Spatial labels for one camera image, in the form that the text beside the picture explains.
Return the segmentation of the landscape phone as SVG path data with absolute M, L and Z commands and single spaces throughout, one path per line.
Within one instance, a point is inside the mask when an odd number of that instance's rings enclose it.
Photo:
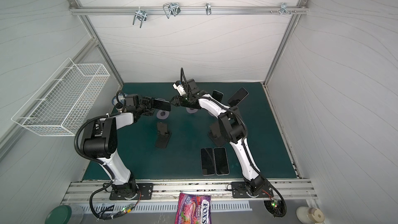
M 170 112 L 172 109 L 171 103 L 163 99 L 153 99 L 153 108 L 166 112 Z

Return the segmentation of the purple phone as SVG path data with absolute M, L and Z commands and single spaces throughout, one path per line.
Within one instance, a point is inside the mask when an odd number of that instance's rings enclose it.
M 215 175 L 215 162 L 214 162 L 214 152 L 212 148 L 201 148 L 201 170 L 202 175 L 209 176 Z

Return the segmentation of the white-edged phone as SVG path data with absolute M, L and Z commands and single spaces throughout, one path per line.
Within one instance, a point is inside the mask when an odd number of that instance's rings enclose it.
M 225 147 L 214 148 L 214 162 L 217 175 L 230 174 L 227 151 Z

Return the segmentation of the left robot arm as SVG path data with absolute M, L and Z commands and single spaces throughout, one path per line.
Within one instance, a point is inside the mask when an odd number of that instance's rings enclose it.
M 152 197 L 153 184 L 138 184 L 119 156 L 117 130 L 136 123 L 142 115 L 151 116 L 154 102 L 153 97 L 119 90 L 112 100 L 118 112 L 87 120 L 75 135 L 77 153 L 99 164 L 109 176 L 110 182 L 104 188 L 111 190 L 111 200 L 149 200 Z

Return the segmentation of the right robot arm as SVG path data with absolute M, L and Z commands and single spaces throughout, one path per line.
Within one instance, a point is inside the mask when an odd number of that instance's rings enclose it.
M 218 119 L 221 137 L 235 151 L 240 163 L 246 193 L 255 198 L 265 193 L 270 198 L 267 211 L 274 217 L 282 218 L 287 213 L 287 204 L 282 194 L 263 176 L 255 164 L 247 144 L 248 129 L 237 106 L 226 106 L 214 99 L 207 91 L 200 90 L 195 80 L 187 80 L 183 68 L 180 69 L 180 80 L 173 84 L 178 91 L 173 99 L 176 106 L 197 110 L 207 110 Z

